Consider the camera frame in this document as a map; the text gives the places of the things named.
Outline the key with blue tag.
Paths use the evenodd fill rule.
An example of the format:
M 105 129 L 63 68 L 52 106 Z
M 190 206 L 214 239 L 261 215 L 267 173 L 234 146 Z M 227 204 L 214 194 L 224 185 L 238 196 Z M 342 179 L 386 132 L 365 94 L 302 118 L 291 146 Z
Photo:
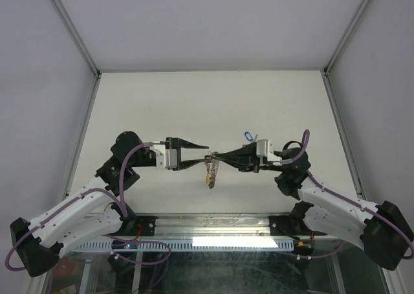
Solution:
M 244 136 L 248 142 L 256 142 L 258 138 L 258 134 L 252 135 L 249 131 L 244 132 Z

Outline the large keyring with yellow grip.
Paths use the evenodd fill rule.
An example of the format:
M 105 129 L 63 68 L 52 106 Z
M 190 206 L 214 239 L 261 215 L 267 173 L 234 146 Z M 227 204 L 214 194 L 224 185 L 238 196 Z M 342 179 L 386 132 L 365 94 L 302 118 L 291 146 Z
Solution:
M 206 186 L 212 189 L 215 186 L 217 173 L 219 170 L 219 160 L 216 158 L 217 152 L 209 152 L 204 157 L 204 165 L 206 167 Z

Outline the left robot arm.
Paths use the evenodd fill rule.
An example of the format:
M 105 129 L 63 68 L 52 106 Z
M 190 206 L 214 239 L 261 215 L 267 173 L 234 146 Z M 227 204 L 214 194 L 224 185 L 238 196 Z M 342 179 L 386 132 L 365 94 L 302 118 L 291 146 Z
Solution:
M 200 161 L 182 160 L 182 149 L 199 147 L 176 137 L 142 142 L 133 131 L 119 134 L 111 146 L 111 157 L 81 189 L 35 218 L 17 218 L 10 224 L 12 249 L 5 259 L 6 268 L 16 270 L 10 265 L 16 253 L 23 264 L 19 270 L 38 277 L 89 240 L 116 232 L 130 234 L 136 220 L 125 192 L 140 178 L 134 169 L 185 170 Z

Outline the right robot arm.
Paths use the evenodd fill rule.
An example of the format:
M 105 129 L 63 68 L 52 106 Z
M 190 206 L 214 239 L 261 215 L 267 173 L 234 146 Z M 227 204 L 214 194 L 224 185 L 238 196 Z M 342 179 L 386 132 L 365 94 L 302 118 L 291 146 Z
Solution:
M 289 218 L 295 233 L 310 230 L 334 236 L 390 271 L 402 260 L 413 259 L 413 231 L 400 209 L 390 201 L 379 204 L 329 187 L 311 173 L 306 147 L 306 142 L 290 141 L 274 151 L 268 140 L 260 140 L 213 158 L 240 172 L 277 171 L 278 189 L 299 201 Z

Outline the aluminium mounting rail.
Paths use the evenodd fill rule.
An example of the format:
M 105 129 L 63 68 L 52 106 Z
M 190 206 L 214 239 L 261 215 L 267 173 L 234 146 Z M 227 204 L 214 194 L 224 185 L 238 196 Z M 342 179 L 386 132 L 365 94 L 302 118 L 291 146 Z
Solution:
M 138 213 L 153 216 L 157 238 L 192 238 L 195 236 L 269 236 L 277 217 L 287 213 Z

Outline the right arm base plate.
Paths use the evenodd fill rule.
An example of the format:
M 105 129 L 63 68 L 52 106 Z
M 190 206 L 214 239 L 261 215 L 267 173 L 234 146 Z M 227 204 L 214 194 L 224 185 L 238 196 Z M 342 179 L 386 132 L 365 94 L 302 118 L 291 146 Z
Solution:
M 289 216 L 269 216 L 268 220 L 271 236 L 292 236 L 294 234 L 294 225 Z

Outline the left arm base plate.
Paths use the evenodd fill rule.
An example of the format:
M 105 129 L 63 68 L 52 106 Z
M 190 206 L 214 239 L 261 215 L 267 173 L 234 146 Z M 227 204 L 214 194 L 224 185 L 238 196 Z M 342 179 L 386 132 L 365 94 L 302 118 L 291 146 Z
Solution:
M 150 237 L 155 235 L 156 216 L 152 215 L 138 215 L 132 222 L 132 227 L 129 230 L 131 236 Z

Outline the left aluminium frame post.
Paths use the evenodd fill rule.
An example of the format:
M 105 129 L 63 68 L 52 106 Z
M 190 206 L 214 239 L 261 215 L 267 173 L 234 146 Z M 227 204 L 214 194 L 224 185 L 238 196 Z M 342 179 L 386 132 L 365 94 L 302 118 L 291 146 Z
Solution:
M 55 9 L 59 19 L 61 20 L 67 34 L 71 38 L 73 44 L 77 48 L 78 52 L 80 53 L 81 57 L 83 58 L 84 62 L 87 64 L 90 71 L 93 73 L 94 77 L 99 78 L 101 72 L 96 65 L 96 62 L 93 60 L 90 52 L 88 51 L 80 33 L 78 32 L 74 22 L 72 21 L 69 13 L 67 12 L 62 0 L 49 0 L 51 5 Z

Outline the aluminium frame post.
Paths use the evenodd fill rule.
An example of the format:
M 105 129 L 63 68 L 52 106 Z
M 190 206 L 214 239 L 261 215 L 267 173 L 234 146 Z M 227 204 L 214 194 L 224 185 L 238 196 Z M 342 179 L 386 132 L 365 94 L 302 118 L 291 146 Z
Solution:
M 83 58 L 84 62 L 87 64 L 90 71 L 93 73 L 94 77 L 99 78 L 101 72 L 96 65 L 96 62 L 93 60 L 90 52 L 88 51 L 80 33 L 78 32 L 74 22 L 72 21 L 69 13 L 67 12 L 62 0 L 49 0 L 51 5 L 55 9 L 59 19 L 61 20 L 67 34 L 71 38 L 73 44 L 77 48 L 78 52 L 80 53 L 81 57 Z
M 336 65 L 337 61 L 339 60 L 340 56 L 344 52 L 347 44 L 351 40 L 353 34 L 356 32 L 358 25 L 360 24 L 363 15 L 367 11 L 369 5 L 371 4 L 372 0 L 361 0 L 354 11 L 351 20 L 348 22 L 338 44 L 335 47 L 334 52 L 332 53 L 329 61 L 327 62 L 326 66 L 323 68 L 323 72 L 326 76 L 330 74 L 333 70 L 334 66 Z

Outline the right aluminium frame post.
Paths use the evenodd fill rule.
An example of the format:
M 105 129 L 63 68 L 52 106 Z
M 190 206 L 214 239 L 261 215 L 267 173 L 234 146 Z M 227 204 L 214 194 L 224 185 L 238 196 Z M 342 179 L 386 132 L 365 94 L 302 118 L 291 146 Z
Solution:
M 348 22 L 338 44 L 335 47 L 334 52 L 332 53 L 329 61 L 327 62 L 326 66 L 323 68 L 323 72 L 326 76 L 330 74 L 333 70 L 334 66 L 336 65 L 337 61 L 339 60 L 340 56 L 344 52 L 347 44 L 351 40 L 353 34 L 356 32 L 358 25 L 360 24 L 363 15 L 367 11 L 369 5 L 371 4 L 372 0 L 361 0 L 354 11 L 351 20 Z

